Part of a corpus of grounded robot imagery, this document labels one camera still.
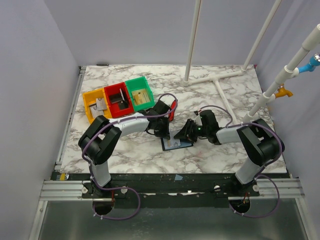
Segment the vertical pole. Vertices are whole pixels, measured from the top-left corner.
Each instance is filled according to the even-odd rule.
[[[189,43],[188,59],[187,59],[186,66],[185,66],[184,80],[181,82],[182,86],[188,86],[192,53],[194,51],[194,46],[195,46],[201,3],[202,3],[202,0],[195,1],[192,28],[191,28],[191,37],[190,37],[190,43]]]
[[[269,15],[267,16],[267,18],[266,18],[266,20],[265,20],[265,22],[264,22],[264,24],[263,24],[258,36],[256,37],[256,40],[255,40],[255,42],[254,42],[254,44],[253,44],[253,46],[252,46],[252,48],[251,48],[251,50],[249,52],[249,55],[247,56],[243,66],[241,67],[242,71],[246,71],[247,70],[248,64],[249,64],[250,60],[252,59],[253,55],[255,54],[255,52],[257,50],[257,47],[258,47],[262,37],[264,36],[264,34],[265,34],[265,32],[266,32],[266,30],[267,30],[272,18],[276,14],[276,11],[277,11],[277,9],[278,9],[278,7],[279,7],[281,2],[282,2],[282,0],[275,0],[274,4],[273,4],[273,6],[272,6],[272,8],[271,8],[271,10],[269,12]]]

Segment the gray wall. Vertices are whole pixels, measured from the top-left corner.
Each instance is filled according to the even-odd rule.
[[[27,239],[79,69],[43,0],[0,3],[0,239]]]
[[[301,47],[302,42],[320,24],[318,0],[295,0],[279,31],[266,48],[257,66],[263,90]],[[312,51],[299,66],[308,63],[320,46]],[[290,79],[285,87],[294,96],[282,97],[270,105],[277,133],[286,150],[286,165],[294,176],[299,176],[309,210],[320,236],[320,69],[302,73]]]
[[[275,0],[203,0],[193,64],[243,64]],[[45,0],[78,65],[185,64],[195,0]],[[255,64],[286,15],[285,0]]]

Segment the marble tabletop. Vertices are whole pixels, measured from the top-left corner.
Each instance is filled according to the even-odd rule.
[[[179,130],[188,118],[194,119],[193,111],[205,105],[218,105],[225,108],[222,99],[212,82],[199,83],[188,87],[180,84],[185,74],[181,65],[112,65],[88,66],[75,108],[73,121],[66,147],[62,155],[61,173],[88,173],[87,162],[81,158],[78,140],[89,127],[85,114],[82,93],[105,86],[145,76],[153,92],[155,101],[160,94],[172,93],[178,98],[178,107],[170,130]],[[210,74],[240,70],[238,65],[193,66],[191,79],[207,77]],[[220,85],[231,104],[236,117],[241,120],[262,93],[256,71],[251,65],[244,75],[222,79]],[[163,101],[171,104],[171,97]],[[229,121],[226,113],[212,109],[219,125],[224,127]],[[273,125],[268,109],[258,112],[270,126]],[[108,159],[110,173],[234,173],[247,158],[241,143],[213,145],[207,140],[198,140],[193,147],[163,151],[160,138],[145,132],[122,137],[112,156]],[[267,167],[265,173],[286,173],[286,165],[281,157]]]

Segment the screw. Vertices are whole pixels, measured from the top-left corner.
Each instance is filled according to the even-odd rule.
[[[82,189],[81,189],[81,192],[83,194],[86,194],[88,192],[88,189],[84,186]]]
[[[258,185],[253,185],[252,186],[253,191],[259,192],[259,186]]]
[[[219,185],[215,185],[215,186],[213,187],[213,190],[214,190],[215,192],[220,192],[220,191],[221,191],[221,187],[220,187]]]

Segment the white pvc pipe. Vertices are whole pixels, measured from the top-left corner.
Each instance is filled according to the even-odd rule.
[[[198,22],[199,22],[201,3],[202,3],[202,0],[195,1],[193,20],[192,20],[192,28],[191,28],[191,36],[190,36],[190,43],[189,43],[189,52],[188,52],[186,66],[185,66],[185,74],[184,74],[184,80],[182,81],[182,86],[188,86],[190,67],[191,67],[191,61],[192,61],[192,54],[194,51],[194,46],[195,46],[195,41],[196,41],[196,34],[197,34],[197,28],[198,28]]]
[[[264,22],[264,24],[263,24],[258,36],[256,37],[256,40],[255,40],[255,42],[254,42],[254,44],[253,44],[253,46],[252,46],[252,48],[251,48],[251,50],[249,52],[248,57],[246,58],[243,66],[241,67],[241,69],[243,71],[247,70],[248,64],[251,61],[253,55],[255,54],[255,52],[257,50],[257,47],[258,47],[262,37],[264,36],[264,34],[265,34],[265,32],[266,32],[266,30],[267,30],[272,18],[274,17],[274,15],[275,15],[275,13],[276,13],[276,11],[277,11],[277,9],[278,9],[278,7],[279,7],[281,2],[282,2],[282,0],[276,0],[274,2],[273,6],[272,6],[272,8],[271,8],[271,10],[269,12],[268,17],[266,18],[266,20],[265,20],[265,22]]]
[[[253,108],[246,113],[246,115],[242,119],[243,122],[248,122],[253,119],[253,116],[259,110],[259,108],[264,106],[270,100],[271,95],[278,89],[281,84],[284,84],[287,79],[290,79],[295,74],[295,69],[298,64],[305,58],[309,51],[314,49],[319,43],[320,24],[318,24],[307,36],[307,38],[302,43],[302,47],[293,56],[288,65],[284,66],[284,68],[275,77],[274,82],[271,84],[271,86],[262,94]]]
[[[226,110],[231,114],[231,116],[233,118],[232,122],[234,124],[239,124],[239,121],[238,121],[238,119],[237,119],[237,117],[236,117],[236,115],[235,115],[235,113],[234,113],[234,111],[233,111],[233,109],[232,109],[232,107],[231,107],[231,105],[230,105],[230,103],[229,103],[229,101],[228,101],[223,89],[220,86],[219,79],[215,78],[215,79],[213,79],[213,82],[214,82],[215,87],[218,90],[218,92],[219,92],[219,94],[220,94],[220,96],[222,98],[222,101],[224,103],[224,106],[225,106]]]
[[[204,78],[191,79],[191,81],[189,82],[189,85],[204,83],[204,82],[208,82],[208,81],[213,81],[215,79],[223,79],[223,78],[239,76],[239,75],[242,75],[242,74],[243,74],[243,72],[241,70],[215,74],[215,75],[207,76],[207,77],[204,77]]]

